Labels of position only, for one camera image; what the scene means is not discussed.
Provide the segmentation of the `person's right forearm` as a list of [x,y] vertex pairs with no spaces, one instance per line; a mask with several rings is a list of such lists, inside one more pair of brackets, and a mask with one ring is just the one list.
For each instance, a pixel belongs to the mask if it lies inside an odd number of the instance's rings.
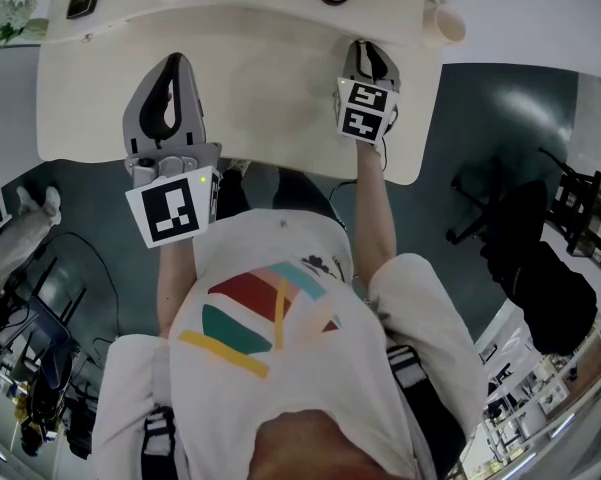
[[380,155],[371,144],[357,141],[356,159],[354,262],[368,288],[375,273],[397,256],[397,240]]

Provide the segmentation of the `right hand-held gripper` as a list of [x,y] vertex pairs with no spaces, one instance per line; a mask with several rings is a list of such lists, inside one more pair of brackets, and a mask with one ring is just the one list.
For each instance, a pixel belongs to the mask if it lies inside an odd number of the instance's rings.
[[383,49],[367,41],[364,50],[376,85],[363,83],[362,45],[358,40],[350,44],[343,78],[336,82],[333,94],[336,131],[343,137],[376,145],[398,118],[400,72]]

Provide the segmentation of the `person's dark trousers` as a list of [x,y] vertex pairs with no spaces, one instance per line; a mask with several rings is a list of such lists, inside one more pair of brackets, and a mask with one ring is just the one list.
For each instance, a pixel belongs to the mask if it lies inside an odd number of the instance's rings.
[[[221,174],[218,190],[216,219],[221,220],[249,211],[251,206],[243,189],[243,178],[238,172]],[[320,189],[302,172],[278,167],[279,183],[273,197],[272,208],[313,212],[345,224],[337,216],[330,201]]]

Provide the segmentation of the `white flower bouquet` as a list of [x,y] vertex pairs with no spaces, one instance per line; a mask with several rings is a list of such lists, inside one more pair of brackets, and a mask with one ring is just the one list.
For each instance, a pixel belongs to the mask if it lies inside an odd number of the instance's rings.
[[50,0],[0,0],[0,50],[46,39]]

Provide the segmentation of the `person's white printed shirt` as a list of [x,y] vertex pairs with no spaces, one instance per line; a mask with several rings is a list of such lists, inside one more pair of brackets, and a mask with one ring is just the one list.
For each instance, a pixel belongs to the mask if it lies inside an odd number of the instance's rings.
[[385,471],[417,480],[456,459],[487,378],[431,264],[401,254],[361,300],[347,235],[307,211],[254,209],[193,241],[197,280],[167,338],[110,348],[90,465],[141,480],[145,423],[170,408],[178,474],[246,480],[260,426],[318,410]]

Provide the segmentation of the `white mug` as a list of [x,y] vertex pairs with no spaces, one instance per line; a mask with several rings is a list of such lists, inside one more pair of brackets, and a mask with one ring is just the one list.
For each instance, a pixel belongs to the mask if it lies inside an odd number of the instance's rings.
[[449,10],[441,0],[425,0],[422,39],[427,46],[458,45],[465,37],[466,25],[460,15]]

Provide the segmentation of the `black table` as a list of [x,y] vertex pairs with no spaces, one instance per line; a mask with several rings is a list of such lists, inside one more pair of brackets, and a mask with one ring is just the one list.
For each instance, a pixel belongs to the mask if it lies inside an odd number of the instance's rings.
[[601,172],[579,173],[546,149],[538,151],[562,171],[547,218],[565,238],[567,252],[586,258],[601,253]]

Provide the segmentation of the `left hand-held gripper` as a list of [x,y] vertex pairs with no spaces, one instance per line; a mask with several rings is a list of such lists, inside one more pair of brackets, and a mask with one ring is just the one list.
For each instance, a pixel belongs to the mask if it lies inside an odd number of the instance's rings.
[[[221,145],[204,143],[203,116],[192,66],[179,52],[145,75],[123,113],[133,182],[126,198],[149,248],[191,239],[216,220]],[[164,141],[185,146],[160,149]]]

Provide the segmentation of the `person's left forearm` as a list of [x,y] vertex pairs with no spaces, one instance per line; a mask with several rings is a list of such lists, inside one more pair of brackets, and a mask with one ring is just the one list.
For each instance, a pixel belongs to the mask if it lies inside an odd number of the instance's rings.
[[192,240],[183,240],[160,248],[156,292],[157,321],[162,338],[170,328],[197,280]]

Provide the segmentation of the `cream dressing table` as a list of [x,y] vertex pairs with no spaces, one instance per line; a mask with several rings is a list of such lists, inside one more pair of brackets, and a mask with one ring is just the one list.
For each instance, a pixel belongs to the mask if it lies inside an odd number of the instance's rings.
[[75,20],[68,4],[51,0],[39,53],[44,160],[123,159],[133,92],[179,52],[194,70],[207,137],[225,156],[351,178],[355,148],[336,132],[332,99],[347,52],[331,49],[334,35],[349,35],[408,44],[384,50],[401,79],[385,176],[408,185],[419,175],[442,68],[422,39],[425,0],[98,0]]

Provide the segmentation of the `black metal frame chair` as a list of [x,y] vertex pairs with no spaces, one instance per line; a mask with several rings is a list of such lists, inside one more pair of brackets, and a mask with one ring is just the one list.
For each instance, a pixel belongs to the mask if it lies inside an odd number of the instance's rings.
[[20,309],[25,311],[25,316],[20,321],[6,325],[9,329],[14,328],[14,332],[8,337],[4,345],[4,349],[8,352],[12,352],[14,341],[25,331],[30,330],[31,333],[27,344],[30,344],[31,339],[36,333],[46,337],[46,345],[37,350],[36,360],[42,359],[42,356],[46,352],[55,352],[56,355],[59,355],[62,351],[67,352],[73,362],[79,358],[80,346],[69,332],[67,324],[81,303],[86,289],[82,288],[76,300],[69,300],[60,316],[40,297],[40,291],[54,270],[56,262],[57,258],[54,257],[35,284],[27,300],[16,293],[17,284],[6,284],[4,294],[7,296],[7,307],[14,312]]

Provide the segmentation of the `small black box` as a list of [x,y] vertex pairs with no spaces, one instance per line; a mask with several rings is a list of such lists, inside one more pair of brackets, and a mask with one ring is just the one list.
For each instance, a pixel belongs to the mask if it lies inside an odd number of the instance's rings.
[[75,20],[92,14],[98,0],[69,0],[66,11],[67,20]]

